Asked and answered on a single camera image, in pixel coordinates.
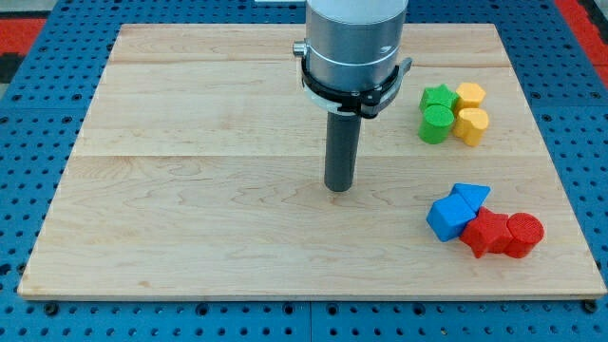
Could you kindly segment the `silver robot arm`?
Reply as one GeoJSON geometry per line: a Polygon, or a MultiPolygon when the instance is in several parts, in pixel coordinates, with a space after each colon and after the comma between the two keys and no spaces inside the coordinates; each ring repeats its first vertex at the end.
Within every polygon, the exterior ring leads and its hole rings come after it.
{"type": "Polygon", "coordinates": [[[308,0],[304,68],[320,84],[366,91],[397,65],[408,0],[308,0]]]}

